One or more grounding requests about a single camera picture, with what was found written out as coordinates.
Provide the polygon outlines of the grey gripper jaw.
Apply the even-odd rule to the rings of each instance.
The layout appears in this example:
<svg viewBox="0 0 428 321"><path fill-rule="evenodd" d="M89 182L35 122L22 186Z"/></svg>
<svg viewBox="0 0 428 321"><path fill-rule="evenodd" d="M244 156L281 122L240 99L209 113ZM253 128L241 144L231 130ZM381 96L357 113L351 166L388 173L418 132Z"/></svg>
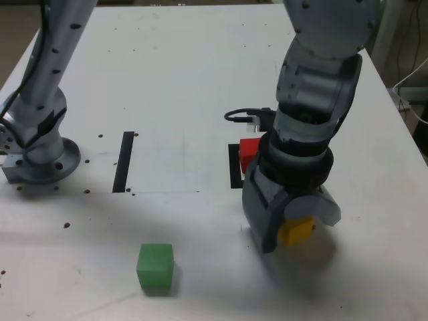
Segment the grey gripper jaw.
<svg viewBox="0 0 428 321"><path fill-rule="evenodd" d="M271 253L278 245L278 232L285 223L288 193L261 173L253 159L245 172L242 205L257 246Z"/></svg>
<svg viewBox="0 0 428 321"><path fill-rule="evenodd" d="M290 201L284 209L284 215L291 220L317 217L323 224L331 227L341 220L340 207L324 187Z"/></svg>

